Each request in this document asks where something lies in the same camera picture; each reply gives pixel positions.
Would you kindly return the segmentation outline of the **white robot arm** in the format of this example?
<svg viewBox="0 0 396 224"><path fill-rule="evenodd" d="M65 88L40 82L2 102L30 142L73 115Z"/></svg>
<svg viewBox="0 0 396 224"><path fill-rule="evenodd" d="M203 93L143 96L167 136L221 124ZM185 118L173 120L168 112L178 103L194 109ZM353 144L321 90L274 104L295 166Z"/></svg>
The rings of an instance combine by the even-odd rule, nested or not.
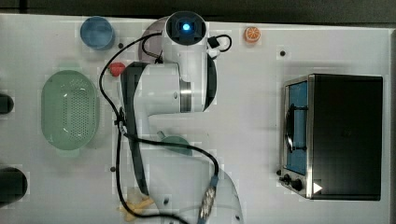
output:
<svg viewBox="0 0 396 224"><path fill-rule="evenodd" d="M165 223L243 224L236 188L218 160L149 126L152 116L204 112L213 102L217 71L207 53L206 23L195 12L179 11L159 35L161 62L133 62L120 77L120 131L129 140L137 186Z"/></svg>

